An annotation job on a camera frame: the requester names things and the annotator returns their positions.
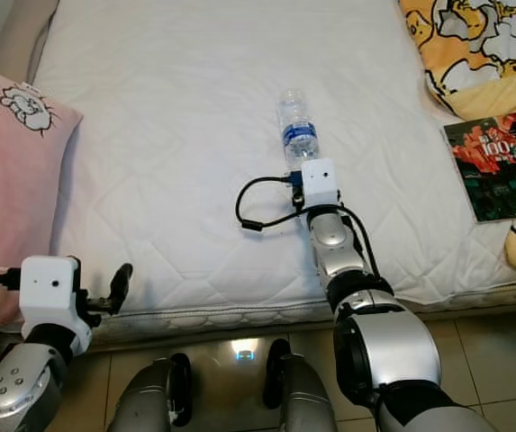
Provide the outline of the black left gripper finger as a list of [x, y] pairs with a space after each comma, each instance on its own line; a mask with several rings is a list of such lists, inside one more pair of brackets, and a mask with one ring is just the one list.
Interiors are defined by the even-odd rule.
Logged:
[[133, 265], [130, 263], [122, 264], [110, 281], [109, 293], [109, 313], [117, 314], [121, 311], [122, 306], [129, 295], [129, 283], [133, 275]]

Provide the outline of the clear plastic water bottle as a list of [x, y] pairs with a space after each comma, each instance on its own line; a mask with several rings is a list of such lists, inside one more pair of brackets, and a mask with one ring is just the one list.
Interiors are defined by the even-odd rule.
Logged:
[[321, 153], [318, 132], [312, 123], [303, 91], [285, 90], [276, 107], [287, 167], [299, 170], [304, 161], [318, 159]]

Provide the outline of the pink pillow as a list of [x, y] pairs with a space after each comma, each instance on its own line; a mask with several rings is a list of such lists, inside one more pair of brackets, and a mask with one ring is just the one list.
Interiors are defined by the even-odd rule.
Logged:
[[0, 75], [0, 274], [50, 251], [68, 141], [78, 110]]

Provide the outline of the yellow cartoon print blanket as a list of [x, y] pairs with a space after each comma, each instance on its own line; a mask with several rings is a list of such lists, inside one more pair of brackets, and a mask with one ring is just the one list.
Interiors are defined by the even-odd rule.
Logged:
[[[516, 0], [398, 0], [431, 98], [457, 123], [516, 113]], [[516, 220], [504, 252], [516, 268]]]

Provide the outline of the grey left robot leg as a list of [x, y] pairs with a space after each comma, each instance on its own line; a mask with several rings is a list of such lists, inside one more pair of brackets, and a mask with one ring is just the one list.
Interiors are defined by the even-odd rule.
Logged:
[[131, 378], [108, 432], [170, 432], [193, 416], [195, 378], [184, 353], [161, 357]]

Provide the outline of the grey robot leg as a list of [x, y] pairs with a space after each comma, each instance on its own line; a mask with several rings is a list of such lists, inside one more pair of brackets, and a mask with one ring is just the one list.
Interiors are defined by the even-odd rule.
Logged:
[[170, 432], [193, 416], [195, 378], [184, 353], [161, 357], [131, 378], [108, 432]]
[[262, 402], [281, 411], [278, 432], [339, 432], [318, 372], [283, 338], [268, 350]]

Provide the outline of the white quilted mattress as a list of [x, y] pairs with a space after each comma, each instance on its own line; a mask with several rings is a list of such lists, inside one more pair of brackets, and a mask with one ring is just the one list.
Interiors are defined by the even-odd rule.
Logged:
[[331, 320], [303, 223], [234, 218], [246, 182], [286, 171], [289, 89], [398, 300], [516, 304], [508, 223], [475, 221], [396, 0], [61, 0], [35, 84], [84, 115], [53, 250], [96, 289], [134, 267], [96, 343]]

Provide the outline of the dark red green book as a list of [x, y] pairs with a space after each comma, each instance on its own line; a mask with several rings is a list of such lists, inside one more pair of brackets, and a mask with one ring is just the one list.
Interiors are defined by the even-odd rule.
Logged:
[[475, 221], [516, 220], [516, 112], [448, 124], [443, 135]]

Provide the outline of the grey right robot leg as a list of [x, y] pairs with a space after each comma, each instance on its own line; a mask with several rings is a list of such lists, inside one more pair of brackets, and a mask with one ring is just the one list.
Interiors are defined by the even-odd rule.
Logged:
[[318, 372], [283, 338], [268, 350], [262, 402], [281, 411], [278, 432], [339, 432]]

